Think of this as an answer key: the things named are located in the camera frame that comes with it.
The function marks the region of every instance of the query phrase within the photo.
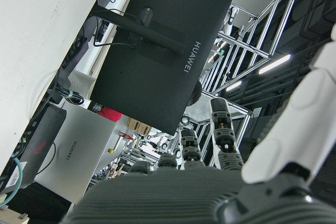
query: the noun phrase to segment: black monitor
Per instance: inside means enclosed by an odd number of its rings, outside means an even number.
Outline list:
[[[124,17],[96,6],[121,27],[91,99],[174,134],[231,1],[130,0]]]

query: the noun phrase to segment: desk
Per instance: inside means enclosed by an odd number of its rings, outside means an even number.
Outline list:
[[[0,0],[0,173],[96,0]]]

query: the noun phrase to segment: red object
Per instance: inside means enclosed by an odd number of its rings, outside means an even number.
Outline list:
[[[114,122],[119,121],[123,116],[123,114],[119,113],[118,111],[115,111],[107,107],[99,111],[98,114]]]
[[[126,138],[126,139],[129,139],[129,140],[134,140],[130,135],[127,135],[125,133],[120,133],[119,136],[123,137],[123,138]]]

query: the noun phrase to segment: aluminum frame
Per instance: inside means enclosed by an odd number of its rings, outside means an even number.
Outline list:
[[[216,63],[213,64],[213,66],[209,69],[209,72],[207,72],[206,74],[204,74],[201,78],[201,83],[203,85],[203,88],[206,91],[211,92],[211,94],[216,94],[220,91],[222,91],[224,88],[228,87],[229,85],[231,85],[232,83],[235,83],[236,81],[240,80],[241,78],[243,78],[244,76],[246,76],[247,74],[251,73],[252,71],[256,70],[257,68],[261,67],[263,64],[267,63],[273,56],[273,54],[275,53],[275,50],[279,44],[282,32],[285,28],[287,19],[289,17],[290,11],[292,10],[293,4],[295,0],[289,0],[285,13],[282,16],[280,25],[277,29],[277,32],[275,34],[275,38],[271,44],[270,50],[269,52],[265,52],[263,50],[260,50],[260,48],[262,47],[262,44],[266,38],[266,34],[267,31],[269,29],[269,26],[272,22],[272,19],[274,17],[274,14],[276,12],[276,9],[278,7],[278,4],[280,3],[281,0],[272,0],[268,6],[259,14],[256,15],[252,12],[250,12],[249,10],[246,10],[242,7],[237,6],[234,3],[231,3],[230,6],[235,6],[237,8],[240,9],[241,12],[251,16],[254,18],[254,23],[252,25],[250,25],[245,31],[244,34],[246,32],[248,32],[249,29],[251,29],[250,35],[247,39],[247,42],[243,42],[241,39],[235,39],[234,37],[225,35],[222,31],[219,31],[218,33],[218,37],[223,38],[224,41],[226,41],[227,43],[231,44],[231,48],[227,54],[226,57],[221,57],[220,61],[217,61]],[[260,34],[258,43],[256,45],[256,47],[251,46],[249,43],[251,42],[255,29],[259,23],[259,21],[261,20],[262,17],[264,17],[265,15],[268,15],[268,18],[266,20],[265,26]],[[236,46],[235,51],[232,55],[232,50],[233,47]],[[230,79],[229,81],[227,81],[227,76],[229,73],[231,73],[231,68],[233,66],[234,60],[237,57],[238,54],[238,50],[239,48],[243,48],[243,52],[241,53],[241,55],[239,56],[239,61],[238,64],[232,74],[232,79]],[[245,58],[245,54],[247,51],[253,52],[253,56],[249,62],[248,68],[245,71],[240,72],[242,63],[244,61]],[[213,50],[211,52],[214,52],[216,54],[220,54],[219,52],[217,52],[216,50]],[[257,61],[258,56],[263,57],[263,59]]]
[[[204,95],[208,98],[215,98],[216,97],[216,96],[212,95],[210,92],[207,92],[205,90],[202,91],[202,95]],[[245,134],[247,124],[249,123],[249,120],[251,118],[252,112],[249,111],[248,109],[244,108],[243,106],[240,106],[240,105],[238,105],[236,103],[233,103],[233,102],[230,102],[230,101],[227,101],[227,104],[228,104],[229,108],[233,108],[236,111],[238,111],[238,112],[232,114],[231,118],[233,120],[243,118],[243,123],[238,129],[237,137],[236,137],[236,139],[237,139],[236,145],[237,145],[237,147],[239,147],[240,144],[241,144],[241,141],[243,139],[243,136]],[[196,121],[195,119],[192,119],[192,118],[190,118],[190,119],[194,124],[196,124],[196,129],[199,130],[200,127],[202,127],[200,133],[197,135],[198,140],[200,140],[204,136],[204,133],[205,133],[206,129],[208,127],[210,127],[210,124],[209,124],[210,114],[209,114],[209,119],[207,119],[207,120]],[[207,137],[205,139],[203,147],[201,149],[201,159],[202,160],[205,158],[205,156],[207,154],[207,149],[208,149],[208,146],[210,145],[210,141],[212,141],[212,134],[209,132],[209,134],[207,135]]]

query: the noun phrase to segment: monitor back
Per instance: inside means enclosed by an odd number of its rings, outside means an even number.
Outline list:
[[[149,28],[186,45],[183,54],[142,40],[111,46],[91,99],[174,134],[232,0],[130,0],[128,14],[153,10]],[[130,43],[117,29],[113,42]]]

